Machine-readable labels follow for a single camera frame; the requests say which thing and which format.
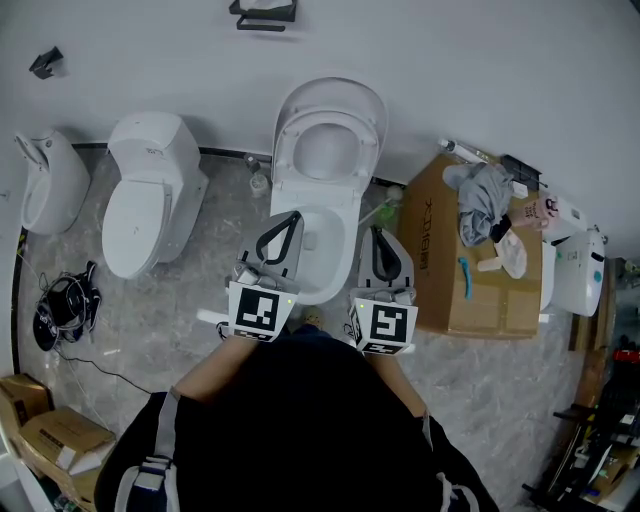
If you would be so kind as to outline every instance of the cardboard box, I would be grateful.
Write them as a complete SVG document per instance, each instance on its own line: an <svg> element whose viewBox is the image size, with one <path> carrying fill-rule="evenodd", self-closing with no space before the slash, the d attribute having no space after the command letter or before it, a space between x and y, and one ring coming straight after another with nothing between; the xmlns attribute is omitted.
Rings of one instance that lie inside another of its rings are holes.
<svg viewBox="0 0 640 512"><path fill-rule="evenodd" d="M19 431L28 420L51 410L47 388L25 374L0 379L0 422L12 453L20 455Z"/></svg>
<svg viewBox="0 0 640 512"><path fill-rule="evenodd" d="M69 499L94 511L93 492L113 433L63 407L29 420L20 429L24 458L55 481Z"/></svg>
<svg viewBox="0 0 640 512"><path fill-rule="evenodd" d="M595 498L595 503L599 503L617 489L624 476L636 466L639 456L640 448L623 444L613 445L598 476L591 482L591 488L600 493Z"/></svg>
<svg viewBox="0 0 640 512"><path fill-rule="evenodd" d="M438 155L407 187L400 213L398 239L411 255L415 272L420 329L454 336L524 339L538 332L542 286L542 235L514 228L527 250L527 271L521 279L504 269L478 272L479 261L494 258L491 240L477 247L462 245L458 193L442 180L456 165ZM537 198L512 199L512 207ZM465 299L466 281L458 258L469 262L472 298Z"/></svg>
<svg viewBox="0 0 640 512"><path fill-rule="evenodd" d="M586 352L573 403L583 407L598 405L602 388L608 379L607 363L610 357L609 350L606 348Z"/></svg>

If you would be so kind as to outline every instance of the white wall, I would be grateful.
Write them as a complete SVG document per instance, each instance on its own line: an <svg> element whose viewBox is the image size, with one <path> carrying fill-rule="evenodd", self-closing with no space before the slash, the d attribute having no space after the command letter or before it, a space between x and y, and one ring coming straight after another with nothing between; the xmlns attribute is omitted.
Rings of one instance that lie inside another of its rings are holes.
<svg viewBox="0 0 640 512"><path fill-rule="evenodd" d="M640 254L640 15L628 0L299 0L284 34L238 32L231 0L21 0L0 32L3 124L106 141L139 109L205 146L270 152L280 103L320 70L371 77L390 132L378 175L406 182L457 137L537 167ZM28 73L57 45L69 76Z"/></svg>
<svg viewBox="0 0 640 512"><path fill-rule="evenodd" d="M7 453L0 455L0 510L33 512L30 500L18 479L16 460Z"/></svg>
<svg viewBox="0 0 640 512"><path fill-rule="evenodd" d="M7 20L15 0L0 0L0 51L4 53ZM0 72L3 81L4 72ZM26 184L22 159L12 147L11 96L0 89L0 377L13 374L11 355L11 291L20 234L20 204Z"/></svg>

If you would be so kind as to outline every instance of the toilet paper holder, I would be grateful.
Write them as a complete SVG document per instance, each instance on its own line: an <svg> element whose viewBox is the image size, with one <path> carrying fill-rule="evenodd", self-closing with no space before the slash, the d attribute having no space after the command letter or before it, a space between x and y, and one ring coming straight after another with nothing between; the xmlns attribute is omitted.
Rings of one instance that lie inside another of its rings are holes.
<svg viewBox="0 0 640 512"><path fill-rule="evenodd" d="M276 7L275 9L249 9L244 10L240 8L240 0L234 0L229 6L229 12L231 14L239 15L240 18L236 23L238 30L262 30L266 32L284 32L286 27L284 25L265 25L258 23L245 23L246 20L262 20L262 21L284 21L294 22L296 21L296 7L298 0L293 0L291 5L285 7Z"/></svg>

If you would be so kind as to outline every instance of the wall hook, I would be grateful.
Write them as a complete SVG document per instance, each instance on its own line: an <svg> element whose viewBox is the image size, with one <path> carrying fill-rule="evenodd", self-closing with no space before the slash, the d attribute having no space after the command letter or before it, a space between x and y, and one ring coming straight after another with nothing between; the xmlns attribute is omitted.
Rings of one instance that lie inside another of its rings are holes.
<svg viewBox="0 0 640 512"><path fill-rule="evenodd" d="M48 51L44 55L38 55L38 58L33 61L29 71L36 75L40 80L46 80L53 76L53 69L51 64L56 61L62 60L64 56L60 53L57 46L54 46L51 51Z"/></svg>

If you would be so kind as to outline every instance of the red object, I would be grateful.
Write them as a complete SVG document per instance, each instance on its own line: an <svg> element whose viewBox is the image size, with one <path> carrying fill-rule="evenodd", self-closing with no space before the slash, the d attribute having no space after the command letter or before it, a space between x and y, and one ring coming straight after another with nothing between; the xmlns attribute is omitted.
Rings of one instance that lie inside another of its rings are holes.
<svg viewBox="0 0 640 512"><path fill-rule="evenodd" d="M614 361L621 361L624 363L636 363L640 364L640 351L638 350L616 350L613 353Z"/></svg>

